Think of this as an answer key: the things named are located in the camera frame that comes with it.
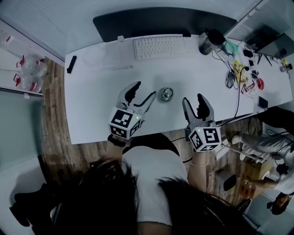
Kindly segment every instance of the bracelet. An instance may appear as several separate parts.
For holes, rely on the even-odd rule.
[[[113,136],[113,135],[110,134],[110,135],[108,136],[107,140],[110,141],[111,143],[113,143],[115,146],[119,146],[119,147],[124,147],[124,146],[125,146],[125,142],[123,142],[123,141],[119,141],[119,140],[117,140],[117,139],[114,139],[112,136]]]
[[[192,162],[190,162],[190,164],[191,164],[191,166],[194,166],[194,167],[204,167],[204,166],[206,166],[207,162],[205,162],[204,165],[195,165]]]

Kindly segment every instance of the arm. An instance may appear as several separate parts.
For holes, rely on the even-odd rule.
[[[123,157],[123,150],[125,147],[130,145],[130,140],[122,139],[118,136],[113,135],[113,138],[122,142],[125,142],[126,145],[124,147],[116,146],[112,142],[108,141],[105,151],[105,158],[110,160],[121,161]]]
[[[277,186],[277,182],[266,179],[246,179],[245,182],[252,183],[264,189],[274,189]]]
[[[206,192],[206,153],[196,153],[191,160],[191,164],[188,172],[189,184],[202,192]]]

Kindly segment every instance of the monitor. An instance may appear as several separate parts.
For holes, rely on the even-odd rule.
[[[118,39],[158,35],[200,35],[205,30],[229,31],[235,19],[206,11],[179,7],[148,7],[113,12],[93,19],[104,42]]]
[[[270,44],[257,50],[256,53],[283,59],[294,53],[294,41],[286,34],[282,34]]]

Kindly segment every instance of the metal cup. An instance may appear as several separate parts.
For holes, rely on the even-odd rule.
[[[159,90],[158,96],[160,100],[168,102],[174,96],[174,91],[170,87],[163,87]]]

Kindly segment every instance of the yellow object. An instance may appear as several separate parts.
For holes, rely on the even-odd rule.
[[[236,75],[236,79],[238,81],[238,84],[240,84],[239,82],[239,78],[240,78],[240,71],[242,70],[242,68],[244,68],[244,65],[240,64],[237,60],[235,60],[234,64],[234,71],[235,71],[235,75]],[[247,84],[248,82],[248,78],[246,76],[246,73],[244,71],[242,71],[242,75],[241,75],[241,84]]]
[[[286,59],[283,59],[283,60],[282,60],[282,64],[283,64],[283,65],[287,65],[287,64],[288,64],[287,60],[286,60]]]

